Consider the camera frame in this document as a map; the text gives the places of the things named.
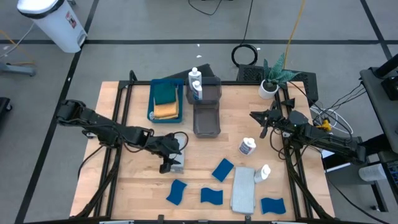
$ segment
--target blue sponge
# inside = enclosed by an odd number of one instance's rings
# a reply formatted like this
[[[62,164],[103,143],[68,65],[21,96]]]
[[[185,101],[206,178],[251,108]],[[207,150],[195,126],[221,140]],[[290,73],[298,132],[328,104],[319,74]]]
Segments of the blue sponge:
[[[284,214],[286,212],[284,199],[272,199],[272,198],[263,198],[261,199],[261,212],[265,214],[267,212],[273,212],[276,214]]]
[[[212,175],[216,177],[217,180],[220,182],[225,180],[225,177],[231,172],[231,169],[234,167],[234,164],[232,164],[230,161],[227,159],[223,159],[220,164],[218,164],[218,167]]]
[[[182,200],[182,193],[186,186],[187,184],[179,180],[174,180],[172,183],[172,189],[170,191],[170,195],[166,199],[175,205],[179,205]]]
[[[223,190],[211,190],[210,188],[202,188],[200,190],[200,202],[210,202],[213,205],[223,204]]]

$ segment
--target dark gray container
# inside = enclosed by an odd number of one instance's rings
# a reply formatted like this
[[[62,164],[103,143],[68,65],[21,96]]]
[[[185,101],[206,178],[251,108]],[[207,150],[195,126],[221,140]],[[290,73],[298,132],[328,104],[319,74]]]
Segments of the dark gray container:
[[[221,80],[218,77],[202,77],[201,87],[203,90],[203,99],[194,100],[193,93],[189,86],[189,79],[186,80],[186,96],[189,104],[215,104],[221,98]]]
[[[198,138],[217,138],[220,128],[220,104],[193,105],[193,132]]]

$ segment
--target green sponge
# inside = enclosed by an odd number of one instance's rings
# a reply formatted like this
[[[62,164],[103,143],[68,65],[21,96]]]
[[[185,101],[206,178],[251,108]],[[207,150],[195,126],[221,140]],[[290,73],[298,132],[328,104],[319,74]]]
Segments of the green sponge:
[[[160,83],[154,86],[155,105],[175,102],[175,86],[173,83]]]

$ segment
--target wooden table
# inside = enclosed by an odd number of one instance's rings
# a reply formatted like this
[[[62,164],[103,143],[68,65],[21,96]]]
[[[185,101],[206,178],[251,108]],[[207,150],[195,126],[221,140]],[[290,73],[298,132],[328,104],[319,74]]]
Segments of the wooden table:
[[[103,82],[99,93],[96,112],[111,118],[117,92],[117,82]],[[127,125],[152,128],[156,135],[170,132],[185,131],[189,135],[189,144],[185,148],[184,174],[160,174],[159,165],[162,159],[146,151],[132,154],[123,150],[119,168],[118,183],[115,193],[112,219],[156,220],[159,214],[165,215],[166,220],[244,220],[244,215],[233,213],[229,200],[233,185],[234,170],[224,182],[219,183],[211,173],[223,158],[227,158],[235,166],[247,166],[258,169],[269,164],[271,174],[267,180],[256,185],[256,207],[252,220],[295,220],[290,194],[289,180],[285,161],[278,158],[269,144],[269,134],[260,139],[262,128],[249,116],[250,111],[264,111],[269,109],[273,100],[263,100],[259,97],[257,86],[222,86],[223,95],[220,99],[221,133],[216,139],[198,139],[195,137],[193,126],[193,108],[184,97],[183,121],[180,124],[153,124],[147,119],[149,86],[134,85],[129,107]],[[290,98],[295,98],[295,110],[310,118],[307,99],[293,85],[289,85]],[[250,155],[245,156],[238,151],[244,137],[256,140],[257,148]],[[274,146],[282,148],[279,135],[273,136]],[[98,148],[98,140],[88,140],[85,157]],[[71,215],[76,215],[96,192],[105,150],[90,159],[81,170]],[[319,204],[334,216],[330,193],[326,183],[320,154],[309,149],[303,156],[303,166],[307,178],[308,189]],[[166,200],[170,193],[173,180],[185,182],[187,187],[183,193],[183,200],[176,206]],[[200,189],[209,187],[223,190],[223,204],[213,205],[200,203]],[[303,198],[297,187],[300,211],[305,216]],[[259,201],[261,198],[283,198],[286,213],[261,214]],[[104,214],[108,193],[104,195],[101,214]]]

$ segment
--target white trash can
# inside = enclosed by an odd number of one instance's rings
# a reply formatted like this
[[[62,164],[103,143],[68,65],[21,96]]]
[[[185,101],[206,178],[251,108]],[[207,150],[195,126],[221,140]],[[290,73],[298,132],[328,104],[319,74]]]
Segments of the white trash can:
[[[67,0],[19,0],[18,11],[33,20],[64,52],[76,53],[87,38]]]

